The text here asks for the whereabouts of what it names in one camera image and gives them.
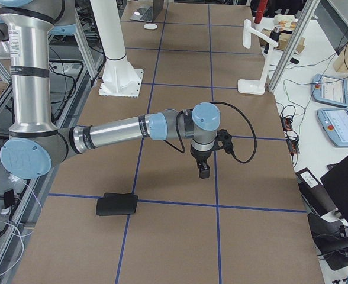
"white pillar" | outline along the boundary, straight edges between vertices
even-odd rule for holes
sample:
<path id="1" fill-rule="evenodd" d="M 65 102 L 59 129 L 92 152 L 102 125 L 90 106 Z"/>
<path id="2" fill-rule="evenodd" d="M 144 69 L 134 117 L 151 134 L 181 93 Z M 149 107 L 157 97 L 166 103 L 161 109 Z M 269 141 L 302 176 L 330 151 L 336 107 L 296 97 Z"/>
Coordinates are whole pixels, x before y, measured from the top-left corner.
<path id="1" fill-rule="evenodd" d="M 96 25 L 107 57 L 100 95 L 138 96 L 142 69 L 133 69 L 125 53 L 116 0 L 91 0 Z"/>

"white mounting base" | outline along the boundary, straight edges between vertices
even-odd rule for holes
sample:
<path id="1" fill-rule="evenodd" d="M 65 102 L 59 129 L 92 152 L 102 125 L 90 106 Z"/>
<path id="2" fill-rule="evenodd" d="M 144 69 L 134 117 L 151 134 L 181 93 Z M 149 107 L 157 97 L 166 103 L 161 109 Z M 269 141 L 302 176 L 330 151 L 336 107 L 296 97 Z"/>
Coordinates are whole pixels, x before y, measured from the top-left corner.
<path id="1" fill-rule="evenodd" d="M 238 89 L 240 93 L 250 93 L 252 95 L 263 95 L 265 86 L 260 86 L 258 80 L 239 80 Z"/>
<path id="2" fill-rule="evenodd" d="M 134 69 L 127 58 L 108 60 L 99 89 L 101 96 L 131 96 L 138 97 L 143 80 L 144 70 Z"/>

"white desk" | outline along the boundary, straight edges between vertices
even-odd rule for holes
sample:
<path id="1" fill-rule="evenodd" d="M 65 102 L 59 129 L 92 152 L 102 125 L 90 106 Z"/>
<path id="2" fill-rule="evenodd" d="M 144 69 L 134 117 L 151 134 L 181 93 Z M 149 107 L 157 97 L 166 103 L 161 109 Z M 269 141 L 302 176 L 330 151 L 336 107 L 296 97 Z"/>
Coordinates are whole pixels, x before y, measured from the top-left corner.
<path id="1" fill-rule="evenodd" d="M 264 18 L 262 19 L 262 22 L 256 26 L 256 29 L 260 31 L 263 28 L 272 29 L 273 27 L 273 18 Z M 293 56 L 300 61 L 297 66 L 315 64 L 328 58 L 334 53 L 332 45 L 328 41 L 326 35 L 316 20 L 310 21 L 303 36 L 305 37 L 305 49 L 301 54 L 295 54 Z M 282 51 L 275 50 L 273 62 L 271 64 L 277 65 L 281 54 Z M 315 74 L 323 73 L 328 64 L 329 66 L 325 72 L 326 75 L 335 76 L 337 78 L 345 78 L 348 76 L 347 73 L 337 73 L 334 71 L 333 62 L 336 58 L 337 55 L 333 57 L 331 62 L 330 59 L 328 59 L 316 66 L 287 70 L 283 75 L 280 84 L 275 90 L 274 94 L 276 101 L 284 106 L 293 105 L 293 103 L 289 102 L 287 99 L 287 95 L 283 87 L 284 80 L 289 79 L 296 83 L 311 83 Z M 285 84 L 290 100 L 305 107 L 311 96 L 311 86 L 299 86 L 291 82 L 285 82 Z M 296 105 L 295 107 L 297 109 L 297 114 L 302 114 L 303 110 Z M 333 108 L 333 106 L 320 104 L 311 99 L 311 102 L 307 107 L 304 120 L 301 124 L 299 139 L 300 154 L 298 155 L 298 163 L 295 166 L 296 172 L 305 167 L 309 168 L 317 178 L 320 178 L 328 171 L 326 165 L 338 163 L 348 155 L 348 148 L 335 147 L 322 129 L 317 118 L 317 110 L 320 108 Z M 295 117 L 294 122 L 292 123 L 292 126 L 297 133 L 299 133 L 300 122 L 301 117 Z M 335 280 L 341 280 L 341 283 L 344 283 L 342 279 L 347 277 L 348 267 L 338 271 L 332 271 L 324 260 L 320 261 L 320 266 L 323 271 L 325 283 L 332 284 L 332 282 Z"/>

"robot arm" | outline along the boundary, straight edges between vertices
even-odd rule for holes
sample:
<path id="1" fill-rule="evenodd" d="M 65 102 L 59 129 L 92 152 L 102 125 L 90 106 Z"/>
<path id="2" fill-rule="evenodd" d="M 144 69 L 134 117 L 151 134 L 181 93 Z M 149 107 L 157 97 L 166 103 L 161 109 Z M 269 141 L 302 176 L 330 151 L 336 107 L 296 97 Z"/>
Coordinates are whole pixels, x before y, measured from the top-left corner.
<path id="1" fill-rule="evenodd" d="M 74 3 L 74 0 L 0 0 L 0 17 L 9 29 L 15 102 L 15 123 L 9 128 L 10 139 L 0 155 L 6 170 L 20 178 L 33 179 L 89 149 L 146 137 L 190 138 L 199 176 L 207 178 L 210 175 L 207 158 L 212 151 L 233 152 L 230 135 L 218 131 L 220 112 L 214 104 L 200 103 L 179 113 L 169 109 L 99 126 L 57 129 L 52 123 L 47 36 L 54 25 L 75 23 Z M 112 4 L 117 13 L 116 4 Z M 114 34 L 121 34 L 119 29 L 120 25 L 113 27 L 117 30 Z"/>
<path id="2" fill-rule="evenodd" d="M 110 122 L 99 126 L 75 126 L 59 129 L 55 134 L 29 138 L 13 137 L 1 149 L 1 160 L 9 172 L 23 179 L 45 175 L 52 167 L 64 160 L 82 154 L 90 149 L 150 137 L 153 140 L 188 138 L 191 140 L 191 154 L 196 158 L 199 177 L 208 178 L 210 167 L 207 158 L 216 150 L 233 150 L 231 136 L 218 131 L 219 109 L 208 102 L 176 112 L 167 109 L 157 114 L 140 115 Z"/>

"white object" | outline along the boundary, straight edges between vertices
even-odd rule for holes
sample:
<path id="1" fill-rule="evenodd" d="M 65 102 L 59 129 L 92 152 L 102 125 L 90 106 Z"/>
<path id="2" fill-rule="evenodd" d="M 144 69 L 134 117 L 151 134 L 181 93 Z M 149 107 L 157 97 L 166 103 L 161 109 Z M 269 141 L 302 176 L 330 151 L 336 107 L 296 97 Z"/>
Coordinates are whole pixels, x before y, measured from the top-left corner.
<path id="1" fill-rule="evenodd" d="M 263 33 L 252 28 L 252 22 L 248 19 L 244 21 L 244 34 L 243 34 L 243 45 L 249 49 L 252 45 L 252 34 L 262 38 L 269 44 L 269 50 L 265 58 L 265 65 L 263 66 L 260 80 L 239 80 L 238 89 L 240 93 L 250 93 L 252 95 L 263 95 L 265 92 L 266 78 L 269 73 L 269 66 L 271 57 L 273 54 L 274 47 L 278 46 L 278 43 L 264 35 Z"/>
<path id="2" fill-rule="evenodd" d="M 10 212 L 10 207 L 1 210 L 1 215 L 7 215 Z"/>
<path id="3" fill-rule="evenodd" d="M 144 24 L 144 28 L 147 30 L 156 30 L 157 25 L 156 24 Z"/>
<path id="4" fill-rule="evenodd" d="M 99 94 L 137 97 L 144 71 L 127 59 L 116 1 L 91 0 L 91 7 L 107 58 Z"/>

